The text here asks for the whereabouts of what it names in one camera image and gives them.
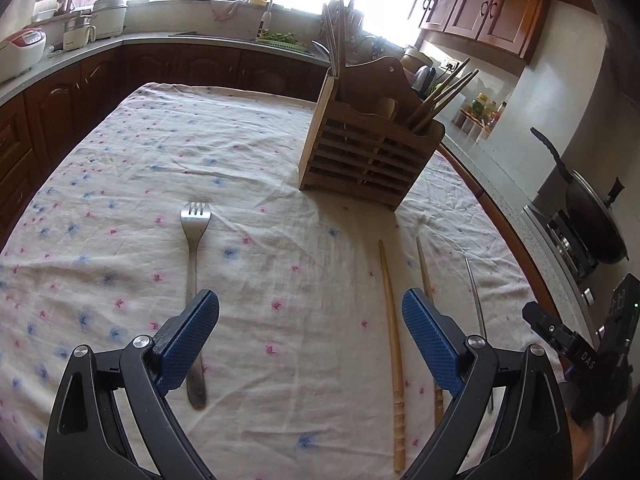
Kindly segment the right human hand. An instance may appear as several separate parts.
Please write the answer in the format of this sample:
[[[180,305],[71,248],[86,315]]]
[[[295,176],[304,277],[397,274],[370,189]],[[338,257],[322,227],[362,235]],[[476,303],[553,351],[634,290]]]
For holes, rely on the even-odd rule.
[[[570,413],[566,414],[572,446],[573,478],[578,479],[600,454],[605,418],[597,414],[588,422],[578,425]]]

